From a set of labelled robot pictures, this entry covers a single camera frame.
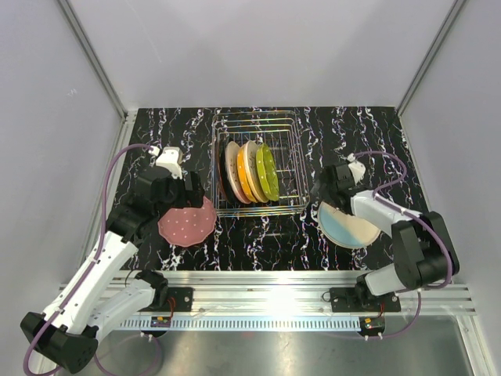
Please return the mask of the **aluminium frame post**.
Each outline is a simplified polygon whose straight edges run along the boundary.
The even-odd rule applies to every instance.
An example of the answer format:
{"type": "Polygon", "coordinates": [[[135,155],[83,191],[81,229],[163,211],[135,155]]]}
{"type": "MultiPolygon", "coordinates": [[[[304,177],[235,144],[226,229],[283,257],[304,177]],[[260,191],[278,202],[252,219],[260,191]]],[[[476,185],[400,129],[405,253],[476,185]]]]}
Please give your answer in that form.
{"type": "Polygon", "coordinates": [[[63,18],[67,22],[74,37],[76,38],[77,43],[80,45],[86,60],[90,64],[94,74],[96,75],[104,92],[110,100],[115,112],[118,114],[119,118],[122,121],[125,121],[127,119],[129,110],[123,104],[117,90],[114,87],[114,84],[110,80],[110,77],[106,72],[100,58],[98,57],[92,41],[88,36],[82,22],[80,21],[74,7],[72,6],[71,1],[55,0],[55,3],[57,4],[59,10],[63,15],[63,18]]]}
{"type": "Polygon", "coordinates": [[[438,31],[436,32],[431,44],[429,45],[423,59],[418,66],[416,73],[406,89],[402,99],[400,100],[398,106],[396,107],[397,115],[401,117],[407,107],[410,105],[413,97],[415,96],[420,84],[425,79],[427,72],[430,70],[435,58],[445,44],[452,28],[454,27],[456,21],[460,18],[465,6],[467,5],[467,0],[454,0],[452,2],[449,11],[446,13],[438,31]]]}

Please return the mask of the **aluminium mounting rail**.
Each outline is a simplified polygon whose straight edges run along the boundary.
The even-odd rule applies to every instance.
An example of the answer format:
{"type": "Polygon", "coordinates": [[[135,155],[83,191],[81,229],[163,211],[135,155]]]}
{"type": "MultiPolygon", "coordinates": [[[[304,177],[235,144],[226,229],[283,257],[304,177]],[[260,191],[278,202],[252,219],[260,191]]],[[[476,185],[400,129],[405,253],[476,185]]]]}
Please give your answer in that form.
{"type": "MultiPolygon", "coordinates": [[[[163,271],[169,287],[193,288],[192,314],[234,316],[318,316],[332,313],[331,287],[349,287],[363,271],[163,271]]],[[[127,272],[117,272],[98,302],[122,288],[127,272]]],[[[421,314],[473,316],[465,284],[422,290],[421,314]]]]}

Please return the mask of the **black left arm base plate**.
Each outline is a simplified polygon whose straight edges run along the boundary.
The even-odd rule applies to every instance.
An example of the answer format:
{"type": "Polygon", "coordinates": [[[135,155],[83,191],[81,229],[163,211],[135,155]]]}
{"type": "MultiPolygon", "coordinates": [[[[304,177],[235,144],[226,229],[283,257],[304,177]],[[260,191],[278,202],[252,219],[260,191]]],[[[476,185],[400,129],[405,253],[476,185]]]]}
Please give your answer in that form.
{"type": "Polygon", "coordinates": [[[170,287],[168,288],[167,300],[160,306],[158,312],[189,313],[193,306],[194,289],[192,287],[170,287]]]}

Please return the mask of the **green circuit board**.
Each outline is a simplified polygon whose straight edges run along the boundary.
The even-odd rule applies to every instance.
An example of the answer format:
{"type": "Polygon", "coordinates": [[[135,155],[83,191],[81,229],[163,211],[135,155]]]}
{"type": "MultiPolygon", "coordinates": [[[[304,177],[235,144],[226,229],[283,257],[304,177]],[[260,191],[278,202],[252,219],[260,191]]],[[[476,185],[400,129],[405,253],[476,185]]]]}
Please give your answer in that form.
{"type": "Polygon", "coordinates": [[[362,336],[378,336],[383,334],[386,327],[386,320],[383,316],[379,317],[365,317],[360,319],[362,336]]]}
{"type": "Polygon", "coordinates": [[[171,320],[165,317],[154,316],[151,319],[151,327],[170,327],[171,320]]]}

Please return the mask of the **cream orange floral plate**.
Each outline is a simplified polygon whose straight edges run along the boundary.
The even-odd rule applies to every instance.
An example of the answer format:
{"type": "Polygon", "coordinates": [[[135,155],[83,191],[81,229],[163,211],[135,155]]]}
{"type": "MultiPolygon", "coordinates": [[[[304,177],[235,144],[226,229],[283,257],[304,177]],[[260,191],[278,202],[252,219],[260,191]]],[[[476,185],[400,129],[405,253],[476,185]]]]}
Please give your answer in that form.
{"type": "Polygon", "coordinates": [[[247,174],[247,181],[252,194],[258,202],[267,203],[269,199],[266,197],[263,189],[261,188],[257,170],[257,151],[258,145],[256,142],[252,140],[247,141],[243,146],[243,162],[247,174]]]}

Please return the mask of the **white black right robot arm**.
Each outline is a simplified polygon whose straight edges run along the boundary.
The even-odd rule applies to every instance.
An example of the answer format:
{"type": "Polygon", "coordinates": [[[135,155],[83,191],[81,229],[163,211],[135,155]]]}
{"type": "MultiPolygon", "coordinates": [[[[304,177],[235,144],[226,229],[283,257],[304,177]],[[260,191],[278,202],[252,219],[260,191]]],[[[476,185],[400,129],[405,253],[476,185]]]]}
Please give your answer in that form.
{"type": "Polygon", "coordinates": [[[357,277],[352,287],[329,290],[334,312],[398,312],[397,294],[439,281],[449,283],[460,263],[443,217],[404,208],[362,185],[358,161],[325,167],[312,189],[320,199],[318,224],[335,245],[364,248],[381,233],[391,239],[392,264],[357,277]]]}

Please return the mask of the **right aluminium frame post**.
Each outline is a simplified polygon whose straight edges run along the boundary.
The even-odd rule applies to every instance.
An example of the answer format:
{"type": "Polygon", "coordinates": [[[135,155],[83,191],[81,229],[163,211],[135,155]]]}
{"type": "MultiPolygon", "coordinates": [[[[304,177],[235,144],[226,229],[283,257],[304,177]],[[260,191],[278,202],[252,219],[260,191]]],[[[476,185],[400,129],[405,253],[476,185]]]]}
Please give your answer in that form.
{"type": "Polygon", "coordinates": [[[446,13],[438,31],[436,32],[431,44],[429,45],[423,59],[418,66],[416,73],[406,89],[402,99],[400,100],[398,106],[396,107],[397,115],[401,117],[407,107],[410,105],[413,97],[415,96],[420,84],[425,79],[427,72],[430,70],[435,58],[445,44],[452,28],[454,27],[456,21],[460,18],[465,6],[467,5],[467,0],[454,0],[452,2],[449,11],[446,13]]]}

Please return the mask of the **metal wire dish rack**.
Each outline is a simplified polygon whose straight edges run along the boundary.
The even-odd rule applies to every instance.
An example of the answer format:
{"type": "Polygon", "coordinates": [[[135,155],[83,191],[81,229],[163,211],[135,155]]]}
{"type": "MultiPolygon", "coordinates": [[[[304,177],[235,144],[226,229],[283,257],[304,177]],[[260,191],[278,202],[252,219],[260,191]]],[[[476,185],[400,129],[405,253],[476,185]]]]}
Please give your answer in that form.
{"type": "Polygon", "coordinates": [[[296,115],[287,110],[266,110],[216,114],[212,124],[212,192],[216,212],[221,217],[292,215],[301,212],[309,201],[304,153],[301,149],[296,115]],[[230,141],[243,146],[254,141],[269,146],[276,165],[279,198],[267,203],[244,204],[231,184],[222,180],[220,166],[230,141]]]}

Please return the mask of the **cream beige floral plate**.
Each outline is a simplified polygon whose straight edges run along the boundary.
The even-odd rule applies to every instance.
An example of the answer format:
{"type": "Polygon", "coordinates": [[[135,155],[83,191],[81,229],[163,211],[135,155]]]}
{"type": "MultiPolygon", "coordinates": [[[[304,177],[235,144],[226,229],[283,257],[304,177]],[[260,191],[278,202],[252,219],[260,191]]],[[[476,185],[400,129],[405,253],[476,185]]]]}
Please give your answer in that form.
{"type": "Polygon", "coordinates": [[[323,201],[319,205],[318,225],[328,240],[348,249],[365,248],[380,236],[380,229],[367,220],[347,215],[323,201]]]}

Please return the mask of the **green dotted scalloped plate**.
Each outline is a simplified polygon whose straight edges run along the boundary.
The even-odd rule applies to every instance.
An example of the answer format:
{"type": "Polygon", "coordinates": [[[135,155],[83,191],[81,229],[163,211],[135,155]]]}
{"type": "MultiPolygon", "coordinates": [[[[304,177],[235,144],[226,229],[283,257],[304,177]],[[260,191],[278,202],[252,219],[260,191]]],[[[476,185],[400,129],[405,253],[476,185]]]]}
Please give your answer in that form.
{"type": "Polygon", "coordinates": [[[256,166],[261,188],[269,201],[279,200],[279,180],[272,151],[265,143],[258,147],[256,166]]]}

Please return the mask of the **right green circuit board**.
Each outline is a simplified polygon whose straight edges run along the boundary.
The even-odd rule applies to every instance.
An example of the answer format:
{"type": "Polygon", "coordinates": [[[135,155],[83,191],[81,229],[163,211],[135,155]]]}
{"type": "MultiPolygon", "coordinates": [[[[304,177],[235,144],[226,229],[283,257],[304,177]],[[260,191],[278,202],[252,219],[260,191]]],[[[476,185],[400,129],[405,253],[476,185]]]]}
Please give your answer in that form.
{"type": "Polygon", "coordinates": [[[386,327],[386,320],[383,316],[379,317],[365,317],[360,319],[362,336],[378,336],[383,334],[386,327]]]}

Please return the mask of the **cream pink floral plate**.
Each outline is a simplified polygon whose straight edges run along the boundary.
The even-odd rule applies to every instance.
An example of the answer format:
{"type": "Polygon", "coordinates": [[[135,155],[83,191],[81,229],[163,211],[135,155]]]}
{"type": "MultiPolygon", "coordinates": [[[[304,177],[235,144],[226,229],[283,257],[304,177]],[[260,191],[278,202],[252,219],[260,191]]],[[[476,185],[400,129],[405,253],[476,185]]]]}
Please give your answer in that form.
{"type": "Polygon", "coordinates": [[[237,155],[239,150],[239,145],[232,139],[228,139],[225,146],[225,169],[236,199],[242,204],[249,204],[250,202],[243,191],[238,175],[237,155]]]}

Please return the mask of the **left green circuit board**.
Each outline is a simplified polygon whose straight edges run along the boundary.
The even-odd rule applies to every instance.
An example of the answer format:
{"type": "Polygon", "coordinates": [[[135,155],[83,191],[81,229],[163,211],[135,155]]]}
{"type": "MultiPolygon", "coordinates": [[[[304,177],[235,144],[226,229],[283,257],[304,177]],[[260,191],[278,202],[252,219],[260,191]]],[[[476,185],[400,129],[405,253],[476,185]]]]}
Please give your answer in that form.
{"type": "Polygon", "coordinates": [[[154,316],[151,319],[151,327],[170,327],[171,320],[165,317],[154,316]]]}

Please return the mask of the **orange dotted scalloped plate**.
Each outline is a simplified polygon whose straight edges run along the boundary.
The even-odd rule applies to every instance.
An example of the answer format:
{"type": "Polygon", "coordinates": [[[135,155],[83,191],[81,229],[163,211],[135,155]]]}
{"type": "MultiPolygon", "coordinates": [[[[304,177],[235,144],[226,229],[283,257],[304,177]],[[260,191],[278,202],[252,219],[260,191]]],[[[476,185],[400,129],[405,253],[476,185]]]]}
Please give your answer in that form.
{"type": "Polygon", "coordinates": [[[249,200],[249,202],[257,203],[258,200],[253,195],[253,192],[247,179],[246,169],[244,166],[243,147],[241,147],[238,151],[236,162],[237,162],[237,172],[239,176],[240,185],[242,187],[245,197],[249,200]]]}

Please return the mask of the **dark brown round plate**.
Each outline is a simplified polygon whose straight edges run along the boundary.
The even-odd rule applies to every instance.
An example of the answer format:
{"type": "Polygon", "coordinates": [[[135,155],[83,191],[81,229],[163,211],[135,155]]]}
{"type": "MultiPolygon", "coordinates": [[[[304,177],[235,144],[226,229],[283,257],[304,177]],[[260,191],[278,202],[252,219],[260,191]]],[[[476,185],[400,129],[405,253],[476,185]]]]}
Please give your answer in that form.
{"type": "Polygon", "coordinates": [[[235,195],[232,191],[232,187],[228,180],[228,175],[225,167],[225,142],[219,141],[217,145],[218,151],[217,157],[217,167],[218,167],[218,182],[226,202],[230,205],[235,204],[235,195]]]}

